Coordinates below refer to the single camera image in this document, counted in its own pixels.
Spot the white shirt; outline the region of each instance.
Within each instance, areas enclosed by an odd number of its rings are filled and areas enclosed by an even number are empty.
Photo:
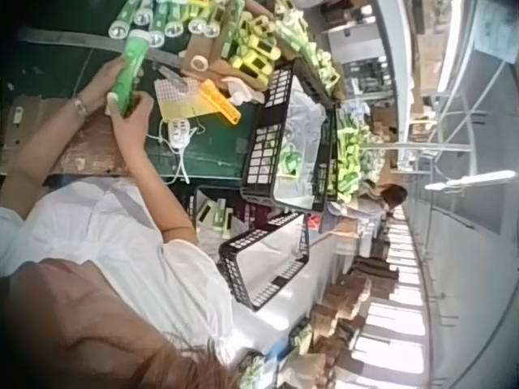
[[[0,274],[46,258],[92,261],[135,312],[189,345],[231,334],[231,296],[215,263],[189,242],[164,244],[129,179],[73,182],[26,221],[0,207]]]

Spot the clear plastic bag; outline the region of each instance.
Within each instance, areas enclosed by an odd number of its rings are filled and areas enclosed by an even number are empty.
[[[325,119],[323,106],[314,103],[303,91],[298,78],[294,77],[274,186],[277,201],[311,208],[314,202],[311,181]],[[290,164],[297,168],[286,168]]]

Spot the bracelet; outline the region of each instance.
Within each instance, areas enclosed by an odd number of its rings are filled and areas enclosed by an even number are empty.
[[[83,102],[76,96],[72,99],[72,102],[74,103],[75,107],[78,109],[79,114],[83,116],[84,118],[88,117],[88,110],[87,107],[84,106]]]

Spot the worker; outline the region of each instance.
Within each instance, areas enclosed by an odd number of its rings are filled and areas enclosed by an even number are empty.
[[[384,216],[407,199],[407,190],[397,184],[387,184],[380,189],[379,194],[375,190],[375,183],[364,181],[359,189],[359,195],[349,203],[328,203],[322,223],[332,229],[343,217],[369,221]]]
[[[130,177],[42,184],[124,66],[106,63],[23,146],[0,193],[0,311],[43,387],[237,387],[231,296],[144,150],[153,99],[108,101]]]

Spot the workbench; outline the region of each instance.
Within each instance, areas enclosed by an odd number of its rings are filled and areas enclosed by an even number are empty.
[[[43,15],[31,12],[34,19],[28,21],[28,27],[107,36],[110,24],[124,2],[56,0],[47,6]],[[168,38],[161,50],[176,54],[187,47],[189,38],[188,35]],[[14,43],[9,61],[2,69],[3,147],[0,152],[0,173],[6,173],[10,161],[28,136],[66,99],[79,92],[103,63],[117,55],[114,51],[89,47],[25,41]],[[143,70],[139,90],[155,96],[153,82],[164,77],[152,69],[150,61],[144,62]],[[19,126],[15,126],[12,123],[12,107],[18,105],[24,107],[24,119]],[[202,135],[195,135],[186,149],[184,163],[187,174],[194,178],[231,180],[231,185],[237,185],[258,108],[258,105],[252,104],[240,106],[238,109],[242,118],[237,126],[231,126],[216,113],[199,117],[199,122],[207,130]],[[155,104],[150,120],[150,134],[157,135],[160,118]],[[196,120],[191,120],[191,125],[195,126]],[[146,151],[161,176],[174,175],[178,161],[164,144],[159,146],[157,141],[148,139]],[[85,175],[121,175],[126,172],[109,118],[102,112],[97,113],[73,139],[53,171]]]

